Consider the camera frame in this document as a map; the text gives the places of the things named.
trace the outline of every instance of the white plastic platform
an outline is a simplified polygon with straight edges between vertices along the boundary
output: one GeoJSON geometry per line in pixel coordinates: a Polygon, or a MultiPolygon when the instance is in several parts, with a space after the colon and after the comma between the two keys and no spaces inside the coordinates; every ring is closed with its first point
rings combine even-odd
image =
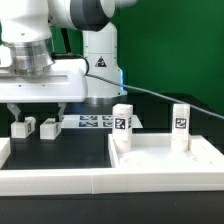
{"type": "Polygon", "coordinates": [[[129,153],[116,152],[112,168],[0,170],[0,196],[224,190],[224,156],[201,136],[190,151],[170,151],[171,134],[136,134],[129,153]]]}

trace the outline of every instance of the black tabletop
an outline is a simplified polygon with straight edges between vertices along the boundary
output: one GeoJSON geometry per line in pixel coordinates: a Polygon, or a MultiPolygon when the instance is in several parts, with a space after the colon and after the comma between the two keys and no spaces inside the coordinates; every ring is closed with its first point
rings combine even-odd
{"type": "MultiPolygon", "coordinates": [[[[209,109],[191,96],[171,96],[209,109]]],[[[143,125],[134,133],[171,132],[172,102],[145,94],[130,94],[121,102],[134,105],[134,114],[143,125]]],[[[65,114],[108,115],[115,104],[68,104],[65,114]]],[[[37,127],[57,111],[55,104],[27,104],[21,108],[26,116],[35,116],[37,127]]],[[[13,117],[6,117],[10,134],[13,117]]],[[[25,140],[11,140],[12,153],[3,169],[111,167],[107,150],[111,132],[63,129],[56,140],[46,141],[40,140],[37,128],[25,140]]],[[[190,134],[204,136],[224,152],[224,121],[191,110],[190,134]]],[[[0,223],[224,223],[223,208],[222,191],[0,197],[0,223]]]]}

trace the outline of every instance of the warning label sticker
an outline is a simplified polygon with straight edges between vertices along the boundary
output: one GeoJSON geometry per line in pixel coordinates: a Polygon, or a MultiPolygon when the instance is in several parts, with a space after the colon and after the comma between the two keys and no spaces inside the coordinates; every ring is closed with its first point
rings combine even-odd
{"type": "Polygon", "coordinates": [[[106,65],[106,63],[105,63],[103,57],[100,57],[100,59],[97,61],[97,63],[96,63],[95,66],[96,66],[96,67],[107,67],[107,65],[106,65]]]}

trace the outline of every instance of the white block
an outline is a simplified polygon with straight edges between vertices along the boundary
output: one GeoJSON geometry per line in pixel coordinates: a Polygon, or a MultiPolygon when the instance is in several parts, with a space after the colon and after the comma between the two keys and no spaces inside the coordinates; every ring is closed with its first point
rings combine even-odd
{"type": "Polygon", "coordinates": [[[35,130],[36,119],[26,117],[25,122],[14,122],[11,124],[12,138],[26,138],[35,130]]]}
{"type": "Polygon", "coordinates": [[[131,149],[132,115],[132,105],[117,104],[113,107],[113,139],[120,152],[131,149]]]}
{"type": "Polygon", "coordinates": [[[0,138],[0,168],[4,165],[5,161],[11,153],[10,139],[0,138]]]}
{"type": "Polygon", "coordinates": [[[190,105],[174,104],[171,149],[185,152],[189,149],[190,105]]]}
{"type": "Polygon", "coordinates": [[[61,122],[48,118],[40,126],[40,139],[54,140],[61,133],[61,122]]]}

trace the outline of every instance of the small white cube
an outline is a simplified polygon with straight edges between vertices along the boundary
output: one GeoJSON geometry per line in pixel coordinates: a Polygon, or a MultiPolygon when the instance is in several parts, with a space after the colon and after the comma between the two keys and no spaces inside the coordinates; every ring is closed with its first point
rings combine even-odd
{"type": "Polygon", "coordinates": [[[61,133],[61,122],[48,118],[40,126],[40,139],[54,140],[61,133]]]}
{"type": "Polygon", "coordinates": [[[11,124],[12,138],[26,138],[35,130],[36,119],[34,117],[26,117],[24,122],[14,122],[11,124]]]}

